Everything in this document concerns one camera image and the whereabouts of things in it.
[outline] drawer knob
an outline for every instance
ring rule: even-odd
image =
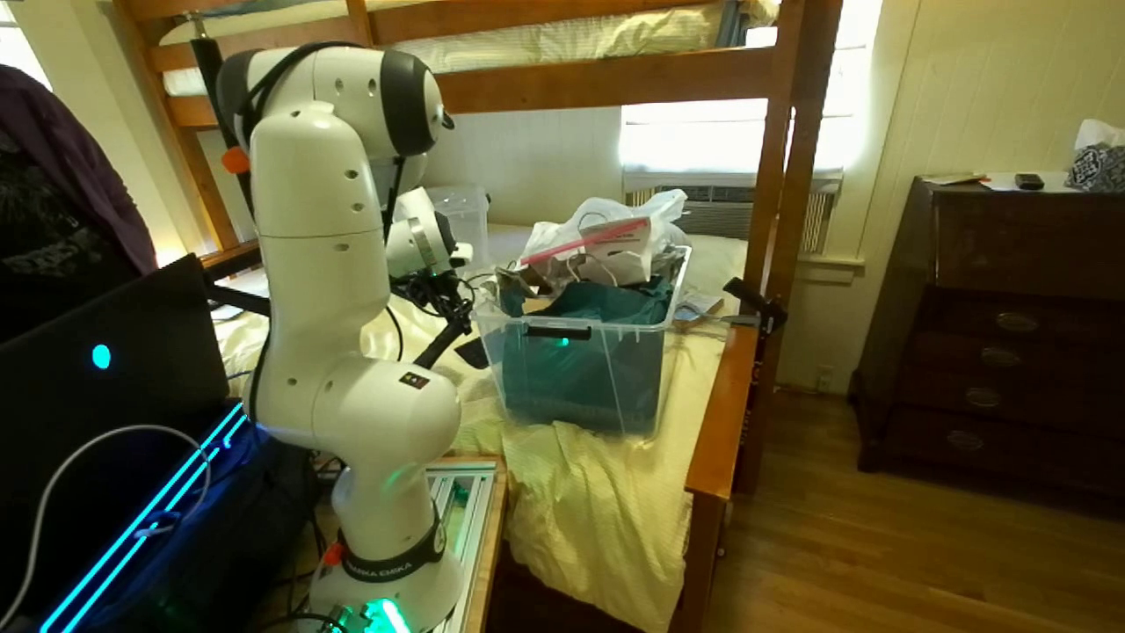
[[[985,450],[985,434],[964,432],[964,427],[948,427],[944,432],[944,447],[958,450],[958,453],[982,453]]]
[[[1018,365],[1018,360],[1023,360],[1018,352],[998,346],[998,344],[985,344],[977,359],[982,359],[982,365],[994,365],[994,370],[1005,370],[1005,365]]]
[[[1003,327],[1007,335],[1032,335],[1032,329],[1041,329],[1041,319],[1032,319],[1028,311],[1003,309],[1003,311],[994,311],[994,327]]]
[[[994,412],[1003,405],[1003,398],[986,386],[966,386],[964,399],[977,412]]]

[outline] window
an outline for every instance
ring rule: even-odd
[[[0,58],[4,58],[4,65],[17,65],[49,87],[49,80],[32,52],[22,23],[12,21],[5,0],[0,0]]]
[[[835,32],[827,113],[820,125],[820,171],[848,171],[864,144],[870,37],[881,0],[848,0]],[[766,101],[669,101],[624,106],[617,162],[629,171],[757,171]]]

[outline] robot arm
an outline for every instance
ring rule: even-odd
[[[426,486],[426,465],[457,432],[452,383],[426,365],[366,359],[357,329],[389,298],[375,171],[445,125],[439,87],[414,55],[346,44],[236,55],[219,80],[219,101],[236,106],[220,116],[248,144],[270,282],[270,339],[248,412],[280,441],[346,459],[335,488],[345,563],[312,584],[312,605],[363,607],[393,595],[414,627],[433,627],[462,584],[439,548]],[[433,215],[427,199],[407,199],[403,219]],[[426,251],[403,266],[441,262]]]

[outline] wooden bed frame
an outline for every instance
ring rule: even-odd
[[[230,0],[117,0],[117,21],[145,90],[164,125],[172,157],[181,167],[201,223],[208,229],[210,260],[253,251],[237,242],[220,194],[210,179],[198,128],[214,125],[208,98],[168,98],[160,74],[193,65],[191,44],[158,44],[187,10],[228,6]],[[393,44],[417,36],[457,36],[480,28],[669,10],[712,0],[427,0],[367,12],[366,0],[346,4],[345,18],[219,37],[220,52],[296,44],[296,43],[357,43]],[[785,0],[776,12],[776,44],[768,48],[701,48],[701,52],[643,52],[588,62],[459,71],[439,74],[448,113],[503,107],[578,107],[624,101],[690,101],[690,98],[766,98],[761,153],[757,171],[751,229],[745,282],[761,287],[776,307],[788,303],[801,219],[812,181],[822,94],[844,0]],[[696,438],[685,488],[693,493],[693,527],[685,550],[685,590],[675,628],[700,628],[720,535],[737,481],[751,481],[760,465],[760,419],[747,393],[772,383],[776,335],[761,344],[760,327],[730,327],[720,370],[710,391],[705,419]]]

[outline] wooden floor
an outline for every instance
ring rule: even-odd
[[[1125,628],[1125,519],[853,466],[848,399],[766,398],[705,633]]]

